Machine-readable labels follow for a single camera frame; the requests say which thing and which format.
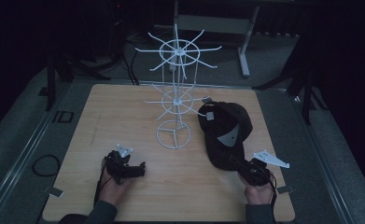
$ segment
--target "dark sleeve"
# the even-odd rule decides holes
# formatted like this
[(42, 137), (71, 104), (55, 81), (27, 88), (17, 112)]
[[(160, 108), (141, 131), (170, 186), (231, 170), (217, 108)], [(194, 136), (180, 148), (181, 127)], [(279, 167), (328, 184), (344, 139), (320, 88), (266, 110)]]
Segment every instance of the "dark sleeve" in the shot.
[(85, 224), (112, 224), (118, 209), (110, 203), (98, 201), (89, 214)]
[(274, 224), (272, 207), (269, 204), (247, 204), (246, 224)]

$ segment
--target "wire display stand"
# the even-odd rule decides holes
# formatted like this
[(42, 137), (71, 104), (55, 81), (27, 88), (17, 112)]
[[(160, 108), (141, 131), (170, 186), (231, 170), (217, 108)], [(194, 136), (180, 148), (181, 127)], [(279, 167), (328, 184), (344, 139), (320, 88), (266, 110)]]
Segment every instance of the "wire display stand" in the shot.
[[(194, 87), (196, 85), (196, 77), (198, 71), (198, 65), (203, 64), (210, 68), (217, 68), (216, 66), (210, 65), (200, 61), (201, 53), (204, 51), (213, 51), (221, 49), (221, 47), (215, 49), (199, 49), (194, 41), (197, 40), (202, 34), (202, 30), (193, 40), (188, 41), (185, 39), (179, 39), (177, 27), (175, 25), (175, 39), (167, 42), (153, 36), (149, 33), (149, 36), (162, 43), (159, 49), (146, 50), (136, 49), (140, 52), (157, 52), (160, 54), (161, 63), (150, 71), (156, 71), (161, 68), (162, 84), (152, 85), (156, 90), (162, 93), (160, 101), (145, 101), (149, 104), (161, 104), (164, 108), (162, 113), (157, 120), (163, 118), (166, 114), (174, 116), (173, 119), (168, 119), (163, 122), (156, 131), (156, 137), (159, 143), (170, 149), (178, 149), (184, 147), (191, 138), (190, 127), (183, 121), (185, 113), (193, 111), (199, 114), (198, 111), (193, 109), (194, 101), (204, 100), (204, 98), (194, 98)], [(172, 70), (172, 84), (169, 85), (165, 82), (164, 70), (166, 66), (173, 65), (175, 69)], [(185, 83), (188, 79), (186, 67), (194, 65), (193, 81), (191, 84)]]

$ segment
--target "baseball cap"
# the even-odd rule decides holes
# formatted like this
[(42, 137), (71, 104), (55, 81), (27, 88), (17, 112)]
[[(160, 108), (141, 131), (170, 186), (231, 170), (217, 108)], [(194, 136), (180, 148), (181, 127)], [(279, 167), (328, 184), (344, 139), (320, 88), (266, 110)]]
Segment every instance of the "baseball cap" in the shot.
[(208, 159), (219, 169), (236, 171), (230, 155), (245, 158), (243, 142), (252, 132), (251, 119), (237, 103), (209, 101), (199, 109)]

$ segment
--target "hand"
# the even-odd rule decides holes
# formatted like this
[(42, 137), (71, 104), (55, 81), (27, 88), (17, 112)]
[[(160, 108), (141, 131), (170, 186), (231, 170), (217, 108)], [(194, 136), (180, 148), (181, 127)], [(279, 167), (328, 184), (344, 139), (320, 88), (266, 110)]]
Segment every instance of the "hand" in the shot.
[(111, 203), (115, 207), (118, 206), (122, 196), (130, 188), (131, 184), (134, 182), (134, 178), (125, 179), (120, 185), (116, 183), (116, 180), (104, 169), (103, 179), (100, 190), (100, 196), (98, 200), (104, 201), (106, 203)]
[(244, 194), (249, 204), (268, 204), (271, 202), (273, 197), (273, 189), (270, 183), (267, 183), (263, 186), (251, 186), (240, 175), (238, 175), (238, 177), (240, 177), (240, 180), (244, 183), (244, 185), (246, 185)]

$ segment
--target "wooden tabletop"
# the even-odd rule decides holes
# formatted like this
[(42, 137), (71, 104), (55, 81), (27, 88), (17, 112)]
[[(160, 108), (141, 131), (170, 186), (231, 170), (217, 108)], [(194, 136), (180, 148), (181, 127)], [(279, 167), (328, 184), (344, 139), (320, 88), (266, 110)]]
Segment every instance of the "wooden tabletop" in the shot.
[[(244, 142), (246, 159), (267, 149), (275, 155), (256, 93), (250, 90), (194, 88), (193, 98), (210, 96), (214, 101), (234, 102), (248, 112), (253, 131)], [(191, 139), (185, 147), (168, 149), (156, 138), (157, 128), (171, 116), (165, 115), (162, 93), (152, 86), (95, 85), (84, 107), (54, 187), (61, 198), (49, 197), (43, 212), (47, 221), (67, 214), (87, 215), (92, 210), (101, 160), (116, 144), (133, 149), (130, 165), (147, 163), (120, 203), (118, 221), (244, 221), (244, 185), (236, 172), (214, 167), (205, 151), (204, 133), (197, 114), (182, 116), (190, 126)], [(195, 101), (194, 110), (203, 103)], [(279, 167), (269, 165), (279, 187), (284, 178)], [(295, 217), (288, 194), (278, 195), (277, 221)]]

